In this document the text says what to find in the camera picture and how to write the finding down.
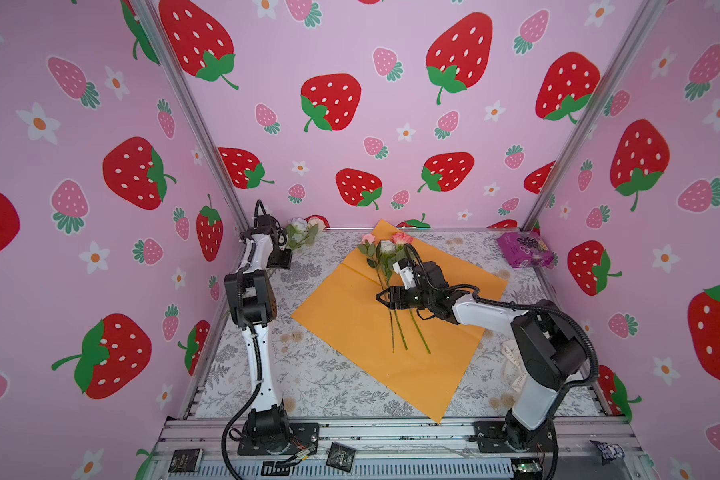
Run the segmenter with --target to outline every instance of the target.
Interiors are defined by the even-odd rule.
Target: purple package
[[[547,266],[554,260],[554,253],[536,232],[507,232],[498,243],[513,268]]]

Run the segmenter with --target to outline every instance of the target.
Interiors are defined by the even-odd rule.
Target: orange wrapping paper
[[[382,220],[373,234],[377,240],[388,240],[397,231]],[[476,285],[481,296],[493,300],[499,300],[507,287],[506,280],[420,240],[414,240],[413,246],[424,262],[432,260],[442,268],[451,285]],[[478,348],[483,329],[416,316],[432,351],[429,355],[410,313],[399,310],[408,350],[403,347],[393,314],[393,353],[389,313],[375,299],[384,288],[366,259],[357,249],[347,255],[292,317],[423,414],[440,422]],[[400,276],[393,275],[391,283],[401,285]]]

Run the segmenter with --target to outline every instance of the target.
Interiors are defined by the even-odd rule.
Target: floral tablecloth
[[[515,270],[504,260],[496,243],[501,233],[415,231],[411,235],[508,280],[503,301],[534,303],[543,297],[533,269]],[[344,231],[320,234],[313,246],[294,252],[290,270],[275,270],[270,278],[278,305],[278,320],[272,324],[271,334],[272,369],[290,416],[424,416],[291,318],[356,247],[360,236]],[[512,407],[517,394],[501,375],[505,357],[500,348],[506,340],[509,338],[486,330],[446,416],[504,416]],[[246,349],[232,321],[222,333],[204,387],[197,418],[230,417],[250,396]],[[585,388],[572,389],[557,410],[558,416],[599,414],[592,392]]]

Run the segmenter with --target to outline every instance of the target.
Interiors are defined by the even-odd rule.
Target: pink wall
[[[0,2],[0,478],[134,478],[146,458],[136,452],[179,414],[191,377],[177,342],[212,321],[220,300],[209,282],[236,258],[234,220],[209,167],[193,161],[196,141],[163,70],[141,47],[134,59],[120,2],[17,6]],[[49,70],[50,56],[77,67],[53,59]],[[110,153],[135,137],[144,140]],[[176,178],[164,201],[150,146]],[[51,199],[58,186],[62,204]],[[213,261],[196,235],[208,194],[226,230]],[[177,206],[188,219],[180,233]],[[162,256],[147,241],[144,263],[134,260],[139,239]],[[172,304],[178,324],[167,322],[176,331],[166,341]],[[81,347],[84,358],[51,370]]]
[[[536,193],[524,187],[526,179],[530,186],[539,169],[539,178],[545,178],[544,166],[557,157],[573,127],[567,117],[543,117],[560,102],[558,94],[579,98],[594,89],[595,70],[606,69],[640,4],[269,0],[264,8],[249,1],[154,3],[160,6],[214,141],[228,149],[224,153],[230,163],[241,160],[237,167],[230,165],[230,174],[239,180],[236,192],[244,207],[252,211],[261,198],[278,218],[319,214],[331,226],[372,226],[379,218],[399,223],[420,220],[422,214],[432,226],[488,226],[506,219],[522,223],[536,200]],[[542,9],[546,12],[536,15]],[[521,28],[526,20],[528,27]],[[516,39],[522,43],[523,36],[532,49],[517,54]],[[202,57],[206,50],[215,55],[212,64]],[[584,58],[569,55],[556,63],[567,52]],[[393,71],[397,62],[402,65]],[[455,80],[462,86],[441,78],[438,70],[446,64],[459,68]],[[577,70],[569,69],[573,64]],[[427,66],[434,66],[437,85],[467,90],[443,91],[438,105],[440,87],[432,83]],[[562,76],[557,73],[561,67]],[[336,88],[328,86],[334,83]],[[547,91],[550,84],[553,91]],[[348,90],[339,91],[344,85]],[[326,106],[313,113],[317,120],[309,123],[306,133],[310,117],[302,110],[302,94],[307,111],[315,112],[311,102]],[[498,121],[490,116],[494,107]],[[451,112],[458,113],[458,120]],[[321,129],[321,124],[330,124],[333,131]],[[443,131],[442,138],[436,136],[436,128]],[[405,129],[415,133],[406,137],[401,133]],[[514,145],[523,150],[506,160],[514,167],[509,168],[506,152]],[[437,173],[449,158],[457,168],[444,168],[446,178],[431,180],[442,191],[425,186],[423,167]],[[256,172],[259,162],[262,167]],[[245,168],[251,168],[249,177]],[[336,175],[347,168],[365,174],[340,175],[340,181],[350,180],[342,186],[349,194],[344,195]],[[462,168],[467,168],[466,175],[458,174]],[[383,185],[381,192],[378,185]],[[362,198],[352,194],[363,187],[370,198],[355,206]],[[397,198],[407,198],[407,203],[398,202],[404,206],[396,210],[391,203],[402,191],[408,195]],[[499,215],[512,199],[519,200],[517,208]]]
[[[720,0],[665,8],[618,88],[628,103],[615,101],[611,116],[598,119],[540,221],[560,256],[551,272],[560,302],[585,321],[601,363],[620,379],[601,385],[615,391],[614,408],[631,408],[664,479],[720,478],[720,48],[704,55],[711,45],[720,45]],[[686,99],[686,87],[699,84],[705,93]],[[587,159],[592,175],[582,191]],[[626,180],[642,159],[633,212]],[[610,210],[605,223],[601,205]],[[592,240],[599,245],[583,245]],[[622,276],[604,276],[603,252]]]

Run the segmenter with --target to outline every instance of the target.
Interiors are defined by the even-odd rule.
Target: yellow paper sheet
[[[387,240],[397,231],[382,220],[373,234],[379,240]],[[420,240],[414,240],[413,246],[424,262],[432,260],[442,268],[446,281],[451,285],[476,285],[481,296],[492,300],[499,300],[507,287],[506,280]],[[392,315],[393,353],[389,313],[375,298],[384,287],[379,284],[374,269],[368,266],[366,259],[357,249],[347,255],[292,317],[423,414],[440,422],[472,360],[483,329],[458,326],[437,318],[421,320],[416,316],[432,351],[430,355],[416,331],[411,314],[407,310],[399,310],[398,318],[408,350],[403,347]],[[392,284],[402,284],[399,275],[392,276]]]

